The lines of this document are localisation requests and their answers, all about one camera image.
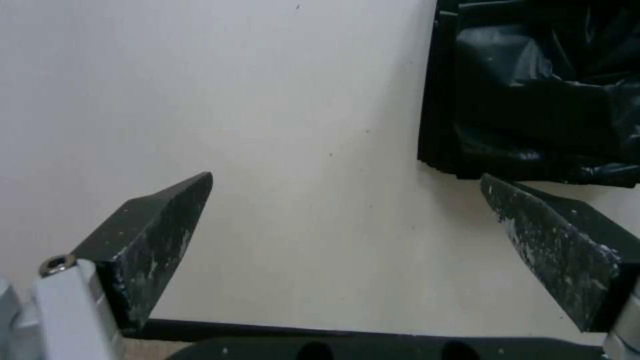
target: black plastic bag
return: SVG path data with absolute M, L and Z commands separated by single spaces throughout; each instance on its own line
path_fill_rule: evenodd
M 640 16 L 616 1 L 439 0 L 419 159 L 460 178 L 640 181 Z

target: white wall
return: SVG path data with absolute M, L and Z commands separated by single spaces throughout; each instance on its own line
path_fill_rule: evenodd
M 214 192 L 154 316 L 580 341 L 476 182 L 415 160 L 432 0 L 0 0 L 0 273 Z M 545 186 L 640 233 L 638 192 Z

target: scratched black paint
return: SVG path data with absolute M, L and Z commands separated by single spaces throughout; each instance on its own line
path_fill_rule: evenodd
M 514 248 L 582 331 L 607 332 L 640 273 L 640 240 L 584 202 L 484 175 Z
M 96 264 L 124 332 L 147 321 L 189 245 L 212 182 L 206 172 L 128 200 L 73 251 Z

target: metal screw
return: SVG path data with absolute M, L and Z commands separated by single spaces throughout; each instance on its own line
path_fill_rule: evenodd
M 72 268 L 75 265 L 75 256 L 71 254 L 58 255 L 42 263 L 38 272 L 40 273 L 41 277 L 47 277 L 65 271 L 66 269 Z

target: black object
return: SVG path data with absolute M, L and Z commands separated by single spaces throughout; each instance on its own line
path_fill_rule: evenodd
M 96 264 L 121 330 L 139 330 L 182 259 L 212 186 L 204 172 L 131 199 L 73 251 Z
M 181 329 L 175 324 L 175 331 Z M 343 336 L 227 336 L 191 345 L 170 360 L 434 359 L 599 360 L 602 349 L 544 338 L 442 338 L 351 333 Z
M 634 186 L 639 37 L 630 1 L 438 0 L 419 159 L 464 179 Z
M 582 201 L 484 175 L 524 263 L 582 331 L 607 332 L 640 274 L 640 240 Z
M 602 349 L 545 338 L 445 338 L 150 319 L 130 337 L 188 341 L 170 360 L 601 359 Z

